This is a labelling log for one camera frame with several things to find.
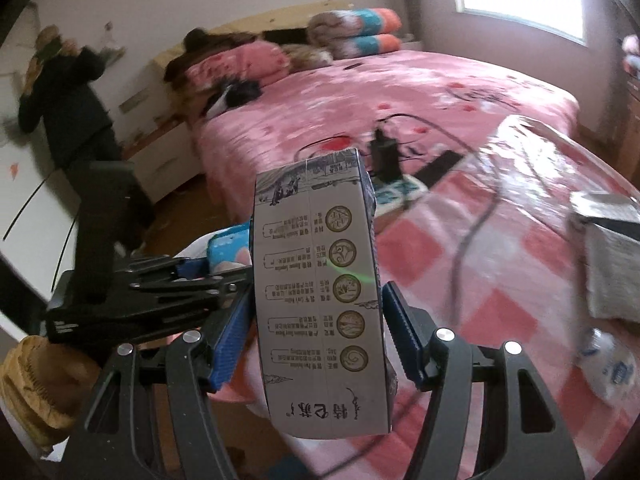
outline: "wooden headboard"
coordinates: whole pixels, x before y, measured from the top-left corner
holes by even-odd
[[[225,23],[225,25],[212,28],[209,32],[211,34],[227,34],[230,32],[253,32],[254,34],[261,34],[265,30],[306,27],[309,19],[315,14],[328,10],[351,9],[352,7],[353,4],[350,4],[347,0],[328,0],[312,4],[283,7],[281,9],[269,10],[268,12],[247,16],[234,22]],[[183,52],[182,43],[178,43],[153,58],[153,65],[164,74],[164,69],[169,62],[180,56]]]

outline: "printed box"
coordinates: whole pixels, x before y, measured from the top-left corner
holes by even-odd
[[[354,149],[257,177],[260,361],[271,420],[284,433],[329,439],[390,431],[374,204]]]

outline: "blue gripper pad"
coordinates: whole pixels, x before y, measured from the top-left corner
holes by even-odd
[[[195,280],[209,275],[209,261],[207,258],[188,258],[184,263],[175,266],[179,278]]]
[[[406,378],[418,388],[427,380],[424,353],[436,325],[425,311],[407,305],[394,282],[382,287],[382,313]]]
[[[238,359],[244,348],[246,335],[255,315],[254,286],[244,290],[244,294],[236,303],[220,338],[213,350],[213,371],[209,383],[216,392],[224,383],[233,377]]]

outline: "white drawer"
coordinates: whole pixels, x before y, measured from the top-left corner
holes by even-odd
[[[178,124],[130,159],[143,189],[153,202],[202,172],[193,153],[186,124]]]

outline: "pink pillow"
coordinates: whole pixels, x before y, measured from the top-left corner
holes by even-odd
[[[278,45],[261,40],[207,57],[185,72],[197,91],[212,88],[223,77],[254,80],[267,86],[288,73],[289,57]]]

